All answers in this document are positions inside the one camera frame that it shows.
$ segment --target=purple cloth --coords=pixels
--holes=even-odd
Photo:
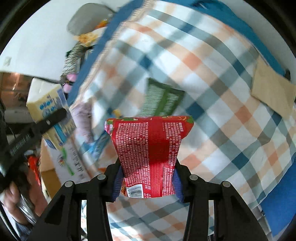
[[[86,143],[94,141],[91,133],[91,104],[79,103],[71,111],[77,132],[85,138]]]

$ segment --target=red snack bag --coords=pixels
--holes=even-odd
[[[172,178],[181,144],[193,126],[191,116],[110,118],[105,130],[116,148],[129,197],[175,193]]]

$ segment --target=striped cloth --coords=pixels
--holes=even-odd
[[[147,78],[185,91],[174,115],[191,115],[181,164],[206,181],[228,180],[250,208],[276,186],[295,153],[295,117],[283,120],[250,95],[258,51],[222,22],[184,6],[146,0],[122,22],[97,57],[71,108],[92,103],[97,139],[116,109],[136,116]],[[111,141],[93,160],[83,138],[76,145],[92,176],[116,161]],[[213,232],[213,202],[209,203]],[[114,240],[181,240],[188,205],[175,195],[155,199],[120,196],[108,203]]]

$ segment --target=person's hand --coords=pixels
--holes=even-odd
[[[29,170],[27,174],[28,182],[31,185],[29,190],[29,197],[32,203],[35,205],[35,213],[40,216],[47,206],[47,201],[43,196],[42,189],[38,185],[34,173]],[[20,192],[15,183],[11,183],[9,188],[5,190],[4,206],[11,214],[11,216],[20,224],[28,224],[27,219],[23,213],[18,209],[16,204],[20,200]]]

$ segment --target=yellow package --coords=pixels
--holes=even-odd
[[[43,135],[49,147],[62,149],[76,126],[61,85],[34,78],[29,90],[27,108],[35,122],[44,119],[59,108],[67,110],[66,118]]]

